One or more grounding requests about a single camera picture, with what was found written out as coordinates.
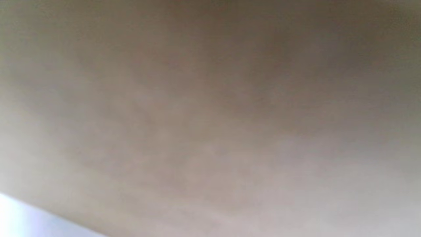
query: beige ceiling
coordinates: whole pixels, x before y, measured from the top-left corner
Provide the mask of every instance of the beige ceiling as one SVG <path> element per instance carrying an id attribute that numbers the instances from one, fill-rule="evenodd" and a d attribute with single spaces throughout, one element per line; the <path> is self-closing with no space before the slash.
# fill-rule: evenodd
<path id="1" fill-rule="evenodd" d="M 0 192 L 110 237 L 421 236 L 407 6 L 3 0 Z"/>

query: ceiling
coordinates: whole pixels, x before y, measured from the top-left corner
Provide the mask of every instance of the ceiling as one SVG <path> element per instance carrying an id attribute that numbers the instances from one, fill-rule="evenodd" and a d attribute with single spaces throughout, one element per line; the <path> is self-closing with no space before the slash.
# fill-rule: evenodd
<path id="1" fill-rule="evenodd" d="M 110 237 L 419 236 L 406 6 L 2 1 L 0 192 Z"/>

